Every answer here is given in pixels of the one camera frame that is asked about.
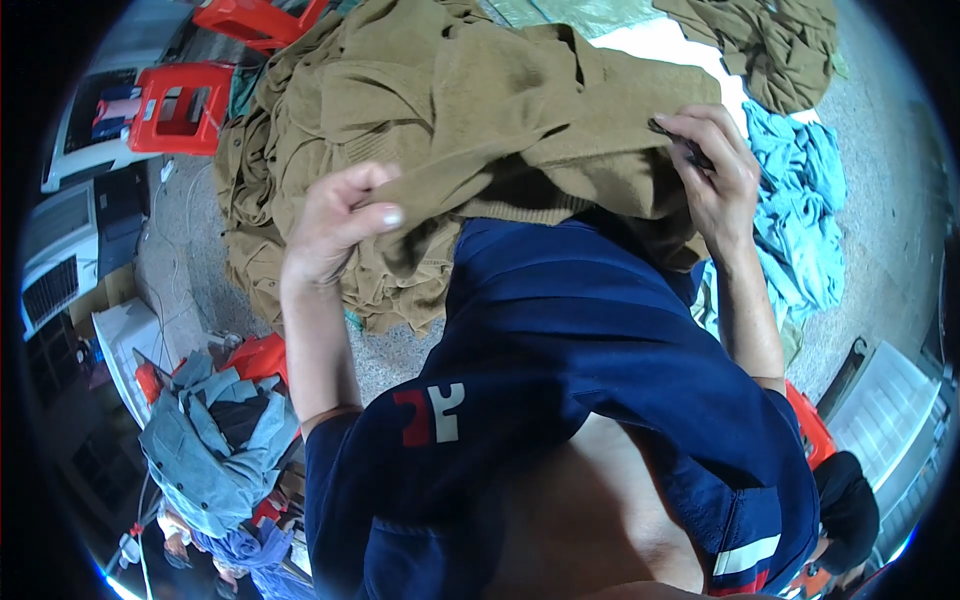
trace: hand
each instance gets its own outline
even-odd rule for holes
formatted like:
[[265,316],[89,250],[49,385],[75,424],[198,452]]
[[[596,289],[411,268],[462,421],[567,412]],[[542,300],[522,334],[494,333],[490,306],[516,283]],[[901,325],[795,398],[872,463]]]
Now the hand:
[[696,142],[716,172],[693,166],[682,144],[669,148],[686,189],[693,226],[714,258],[754,252],[754,213],[760,166],[722,105],[689,105],[675,116],[658,114],[667,131]]
[[335,288],[364,239],[396,229],[403,212],[396,204],[364,202],[374,188],[400,175],[394,164],[363,162],[320,178],[307,190],[280,272],[280,294],[303,288]]

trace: air conditioner unit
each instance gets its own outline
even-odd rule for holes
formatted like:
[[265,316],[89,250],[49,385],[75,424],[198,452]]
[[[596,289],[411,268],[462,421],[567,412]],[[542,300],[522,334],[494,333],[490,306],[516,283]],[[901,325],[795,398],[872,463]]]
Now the air conditioner unit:
[[147,184],[132,166],[38,204],[23,241],[20,316],[29,340],[70,303],[133,260]]

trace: light blue clothing pile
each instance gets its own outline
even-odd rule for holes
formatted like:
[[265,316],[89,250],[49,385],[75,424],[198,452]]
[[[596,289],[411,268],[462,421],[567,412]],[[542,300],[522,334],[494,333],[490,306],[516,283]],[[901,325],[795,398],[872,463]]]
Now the light blue clothing pile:
[[[801,323],[817,311],[838,306],[843,296],[843,234],[833,215],[847,199],[847,179],[836,131],[771,114],[753,101],[743,108],[748,143],[762,170],[754,239],[767,293],[777,327],[788,315]],[[703,285],[710,297],[699,321],[719,337],[712,261]]]
[[[273,391],[279,377],[257,384],[236,369],[211,374],[213,359],[193,352],[163,390],[140,434],[147,466],[167,502],[195,531],[222,538],[252,516],[274,488],[277,462],[300,423],[286,396]],[[269,399],[250,438],[230,447],[207,409],[217,401]]]
[[313,586],[280,564],[290,551],[294,534],[284,534],[273,521],[264,519],[256,537],[240,528],[215,540],[199,534],[196,543],[217,559],[250,570],[250,577],[263,600],[314,600]]

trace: concrete floor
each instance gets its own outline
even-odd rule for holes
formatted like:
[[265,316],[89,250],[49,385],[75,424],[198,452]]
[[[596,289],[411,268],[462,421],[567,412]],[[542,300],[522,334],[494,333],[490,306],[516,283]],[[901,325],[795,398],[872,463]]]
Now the concrete floor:
[[[931,159],[936,142],[924,120],[928,102],[919,80],[896,42],[870,15],[852,0],[836,4],[851,78],[835,78],[817,110],[825,124],[839,131],[850,188],[846,209],[838,216],[845,234],[846,292],[838,309],[807,322],[804,348],[788,373],[814,401],[858,336],[871,347],[885,339],[908,357],[919,354],[935,308],[945,233],[941,182]],[[189,59],[238,61],[243,55],[242,47],[206,32],[197,35],[188,51]],[[224,278],[223,227],[209,158],[176,156],[175,173],[159,186],[163,162],[150,164],[156,201],[135,271],[141,297],[164,323],[169,351],[185,356],[202,346],[209,329],[244,336],[268,333],[246,296]],[[951,177],[955,183],[955,174]],[[436,323],[421,340],[406,327],[384,336],[366,335],[349,324],[348,330],[366,404],[417,375],[443,324]]]

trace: right hand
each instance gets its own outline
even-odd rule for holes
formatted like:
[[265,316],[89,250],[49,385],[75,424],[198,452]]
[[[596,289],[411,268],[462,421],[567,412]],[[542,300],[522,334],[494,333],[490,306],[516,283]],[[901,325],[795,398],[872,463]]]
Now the right hand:
[[722,105],[688,105],[675,116],[656,115],[667,131],[696,142],[713,161],[716,173],[686,159],[686,146],[669,148],[673,166],[686,189],[693,226],[704,236],[714,258],[754,252],[754,213],[760,165]]

